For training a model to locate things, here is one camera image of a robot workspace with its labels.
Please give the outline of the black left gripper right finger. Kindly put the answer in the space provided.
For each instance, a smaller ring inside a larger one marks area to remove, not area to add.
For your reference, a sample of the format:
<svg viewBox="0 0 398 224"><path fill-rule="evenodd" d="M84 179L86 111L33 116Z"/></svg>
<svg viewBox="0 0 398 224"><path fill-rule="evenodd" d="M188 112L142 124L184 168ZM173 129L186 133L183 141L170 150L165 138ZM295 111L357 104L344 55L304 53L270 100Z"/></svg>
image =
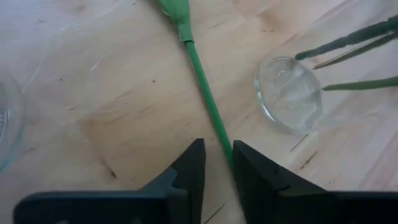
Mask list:
<svg viewBox="0 0 398 224"><path fill-rule="evenodd" d="M397 223L397 192L325 190L243 141L233 165L247 223Z"/></svg>

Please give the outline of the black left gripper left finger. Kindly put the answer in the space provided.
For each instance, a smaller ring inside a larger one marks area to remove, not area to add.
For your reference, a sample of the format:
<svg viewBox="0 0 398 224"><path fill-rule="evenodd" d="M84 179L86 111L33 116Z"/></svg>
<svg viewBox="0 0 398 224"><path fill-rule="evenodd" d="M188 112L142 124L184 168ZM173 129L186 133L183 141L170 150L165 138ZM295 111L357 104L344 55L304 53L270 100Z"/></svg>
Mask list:
<svg viewBox="0 0 398 224"><path fill-rule="evenodd" d="M52 191L24 197L14 223L200 223L205 185L205 142L194 140L139 190Z"/></svg>

